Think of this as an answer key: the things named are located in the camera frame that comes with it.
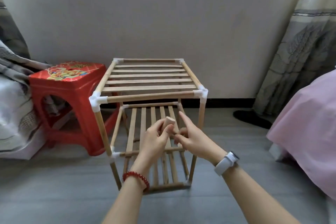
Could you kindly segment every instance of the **person's right arm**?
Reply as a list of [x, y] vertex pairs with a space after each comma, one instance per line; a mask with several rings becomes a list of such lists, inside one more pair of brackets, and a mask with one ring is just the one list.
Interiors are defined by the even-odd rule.
[[[179, 112], [179, 115], [186, 128], [182, 128], [175, 135], [175, 143], [181, 143], [184, 149], [216, 166], [227, 152], [197, 128], [185, 114]], [[222, 176], [249, 224], [300, 223], [238, 164], [229, 168]]]

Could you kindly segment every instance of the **watch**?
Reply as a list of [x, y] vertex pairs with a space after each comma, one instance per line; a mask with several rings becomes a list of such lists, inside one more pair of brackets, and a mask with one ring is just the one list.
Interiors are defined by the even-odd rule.
[[221, 176], [229, 167], [233, 167], [233, 165], [239, 160], [239, 157], [230, 151], [216, 166], [215, 172], [217, 175]]

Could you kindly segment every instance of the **person's left hand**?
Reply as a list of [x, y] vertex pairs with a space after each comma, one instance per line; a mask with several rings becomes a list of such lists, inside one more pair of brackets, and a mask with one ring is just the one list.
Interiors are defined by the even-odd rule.
[[162, 155], [166, 146], [169, 134], [173, 132], [174, 125], [168, 125], [162, 135], [159, 132], [165, 119], [158, 120], [150, 128], [147, 129], [145, 135], [140, 142], [140, 150], [131, 171], [135, 171], [147, 176], [152, 164]]

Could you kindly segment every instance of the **watch face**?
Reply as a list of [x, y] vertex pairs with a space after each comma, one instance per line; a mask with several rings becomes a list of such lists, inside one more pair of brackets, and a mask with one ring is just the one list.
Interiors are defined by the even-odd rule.
[[233, 151], [231, 151], [231, 152], [237, 159], [240, 159]]

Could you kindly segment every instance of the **hand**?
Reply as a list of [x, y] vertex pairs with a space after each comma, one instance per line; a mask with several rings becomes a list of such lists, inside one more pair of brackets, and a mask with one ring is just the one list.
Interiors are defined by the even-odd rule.
[[174, 136], [174, 143], [182, 144], [183, 148], [192, 154], [208, 160], [213, 165], [217, 165], [227, 152], [196, 127], [183, 112], [178, 114], [184, 121], [186, 128], [181, 128], [179, 133]]
[[145, 132], [145, 135], [141, 140], [138, 157], [135, 160], [131, 171], [135, 171], [146, 177], [152, 164], [161, 157], [168, 141], [169, 134], [171, 134], [174, 129], [174, 125], [168, 125], [161, 136], [159, 136], [164, 120], [165, 119], [158, 120]]

